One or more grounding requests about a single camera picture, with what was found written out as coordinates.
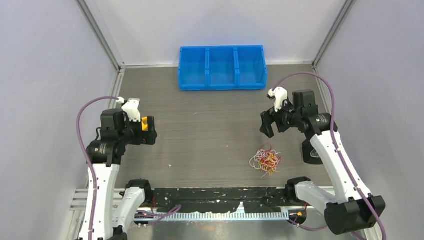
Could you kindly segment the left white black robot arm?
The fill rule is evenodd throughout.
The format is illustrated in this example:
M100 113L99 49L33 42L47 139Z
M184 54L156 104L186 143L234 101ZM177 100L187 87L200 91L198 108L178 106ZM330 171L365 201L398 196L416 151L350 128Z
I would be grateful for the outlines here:
M148 207L154 199L150 182L130 180L116 210L113 209L115 184L122 157L128 145L154 145L158 136L155 118L146 116L131 120L119 108L109 109L100 116L100 138L86 148L89 163L89 191L80 240L126 240L129 225L137 209Z

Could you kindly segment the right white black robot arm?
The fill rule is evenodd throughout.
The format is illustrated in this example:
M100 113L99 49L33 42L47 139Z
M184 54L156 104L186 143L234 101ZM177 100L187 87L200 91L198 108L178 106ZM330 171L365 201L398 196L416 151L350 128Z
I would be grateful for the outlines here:
M386 208L381 196L375 196L359 177L350 161L338 127L329 113L320 113L312 90L294 91L292 99L282 87L271 89L267 97L274 100L261 113L260 131L274 136L273 126L283 133L290 128L305 135L302 159L306 164L323 165L333 185L333 193L316 186L308 177L289 179L284 197L291 205L307 203L319 211L335 235L370 229Z

